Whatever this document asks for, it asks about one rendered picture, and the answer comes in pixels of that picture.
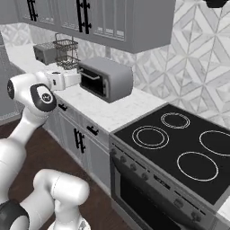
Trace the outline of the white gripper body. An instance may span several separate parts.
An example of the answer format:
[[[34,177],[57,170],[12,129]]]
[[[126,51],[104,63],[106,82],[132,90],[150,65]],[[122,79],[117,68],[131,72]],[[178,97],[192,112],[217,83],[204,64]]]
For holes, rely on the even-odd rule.
[[[64,74],[65,87],[71,87],[81,82],[80,74]]]

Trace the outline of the grey base cabinet door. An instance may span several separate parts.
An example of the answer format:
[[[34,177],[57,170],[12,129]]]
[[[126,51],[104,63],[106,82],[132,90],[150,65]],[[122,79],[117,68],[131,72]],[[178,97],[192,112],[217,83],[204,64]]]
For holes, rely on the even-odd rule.
[[[108,194],[111,193],[109,150],[98,141],[84,135],[84,167],[92,179]]]
[[[62,112],[59,113],[59,122],[62,129],[62,136],[64,147],[66,151],[73,157],[73,159],[79,164],[82,164],[82,157],[80,150],[76,147],[75,144],[75,125]]]

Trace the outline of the grey drawer front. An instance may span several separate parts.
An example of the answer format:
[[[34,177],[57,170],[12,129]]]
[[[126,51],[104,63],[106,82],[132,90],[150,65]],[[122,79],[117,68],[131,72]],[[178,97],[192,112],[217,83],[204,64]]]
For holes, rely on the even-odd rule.
[[[92,135],[97,141],[101,142],[104,146],[108,147],[109,146],[109,133],[106,132],[103,128],[101,128],[99,125],[93,123],[92,121],[90,121],[89,119],[83,118],[83,126],[84,129],[90,134]],[[93,126],[93,128],[95,130],[99,129],[99,133],[97,136],[95,136],[94,134],[92,134],[87,128],[86,126]]]
[[[67,106],[67,110],[63,111],[59,107],[59,110],[66,114],[70,119],[76,122],[78,125],[83,126],[83,117],[82,115],[74,109],[73,106],[69,105],[67,102],[63,101],[59,97],[57,97],[57,104],[65,104]]]

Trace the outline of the grey toaster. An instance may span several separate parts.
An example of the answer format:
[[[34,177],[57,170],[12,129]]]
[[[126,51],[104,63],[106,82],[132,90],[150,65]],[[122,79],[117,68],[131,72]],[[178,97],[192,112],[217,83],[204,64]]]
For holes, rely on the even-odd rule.
[[[34,45],[33,51],[35,58],[46,66],[56,62],[57,51],[52,42]]]

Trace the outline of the grey toaster oven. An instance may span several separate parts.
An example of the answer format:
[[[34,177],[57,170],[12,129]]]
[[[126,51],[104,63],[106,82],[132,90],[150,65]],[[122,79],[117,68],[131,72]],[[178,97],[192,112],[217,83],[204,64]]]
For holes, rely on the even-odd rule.
[[[84,70],[92,75],[99,75],[99,80],[91,80],[79,73]],[[105,57],[92,57],[80,61],[77,67],[81,75],[80,86],[111,103],[132,93],[133,89],[133,72],[129,66],[122,65]]]

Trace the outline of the grey fridge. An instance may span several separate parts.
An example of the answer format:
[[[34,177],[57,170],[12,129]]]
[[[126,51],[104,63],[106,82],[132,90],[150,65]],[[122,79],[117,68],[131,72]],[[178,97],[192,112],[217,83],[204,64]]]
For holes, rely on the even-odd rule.
[[[8,80],[20,74],[24,74],[24,71],[9,60],[0,32],[0,126],[21,117],[23,105],[13,101],[7,92]]]

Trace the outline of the grey stove with black hob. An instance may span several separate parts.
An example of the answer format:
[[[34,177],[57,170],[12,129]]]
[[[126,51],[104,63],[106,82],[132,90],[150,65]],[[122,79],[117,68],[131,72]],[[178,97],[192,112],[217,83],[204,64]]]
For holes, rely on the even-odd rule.
[[[111,132],[109,143],[110,161],[125,156],[212,213],[213,230],[230,230],[230,130],[166,103]]]

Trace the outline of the black glass oven door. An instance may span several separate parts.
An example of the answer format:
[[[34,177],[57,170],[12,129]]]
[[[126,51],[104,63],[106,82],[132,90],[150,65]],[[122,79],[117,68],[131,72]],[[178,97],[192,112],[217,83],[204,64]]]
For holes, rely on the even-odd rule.
[[[119,159],[111,159],[111,196],[113,207],[133,230],[213,230],[216,218],[209,211],[199,209],[172,186],[164,187],[156,174],[130,170]],[[148,174],[148,180],[141,178]],[[182,208],[173,202],[180,199]],[[201,216],[194,222],[191,213]]]

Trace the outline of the black range hood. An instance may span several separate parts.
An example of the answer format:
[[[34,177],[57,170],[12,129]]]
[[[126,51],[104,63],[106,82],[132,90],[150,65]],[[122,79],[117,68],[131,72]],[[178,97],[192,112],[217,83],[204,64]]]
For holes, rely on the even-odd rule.
[[[222,8],[229,0],[204,0],[208,8]]]

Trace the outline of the grey glass-front wall cabinet door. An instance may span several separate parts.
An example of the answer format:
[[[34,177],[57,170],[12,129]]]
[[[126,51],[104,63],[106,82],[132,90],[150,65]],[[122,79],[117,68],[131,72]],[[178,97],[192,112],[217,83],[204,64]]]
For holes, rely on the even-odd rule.
[[[128,0],[92,0],[93,36],[99,40],[126,40]]]
[[[53,0],[35,0],[35,12],[38,14],[37,21],[31,20],[27,0],[14,0],[18,10],[19,20],[47,30],[56,29]]]
[[[80,0],[80,3],[82,4],[81,15],[82,15],[82,22],[83,22],[83,32],[80,32],[80,33],[86,34],[85,28],[84,28],[83,0]],[[61,26],[66,29],[72,29],[74,31],[79,32],[76,0],[57,0],[57,6],[58,6]]]

